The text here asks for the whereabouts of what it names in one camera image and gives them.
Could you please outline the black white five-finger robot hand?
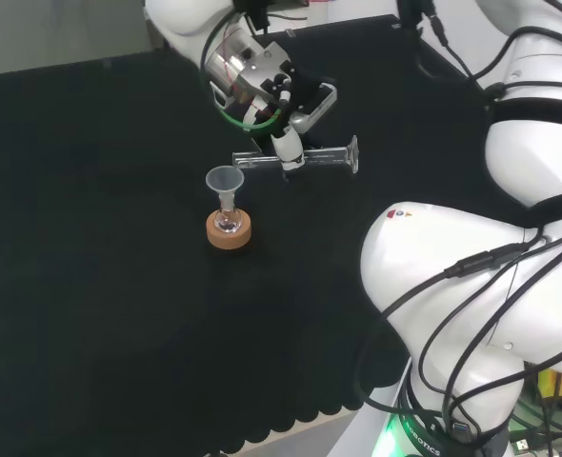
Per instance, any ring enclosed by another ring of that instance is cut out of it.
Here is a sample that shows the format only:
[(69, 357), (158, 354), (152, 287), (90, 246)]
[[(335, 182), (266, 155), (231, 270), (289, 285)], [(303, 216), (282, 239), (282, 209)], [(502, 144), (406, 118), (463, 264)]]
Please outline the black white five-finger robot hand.
[(286, 175), (311, 162), (308, 132), (337, 98), (335, 86), (294, 64), (272, 42), (259, 50), (238, 74), (237, 92), (248, 106), (239, 118), (256, 150), (237, 152), (242, 170), (279, 168)]

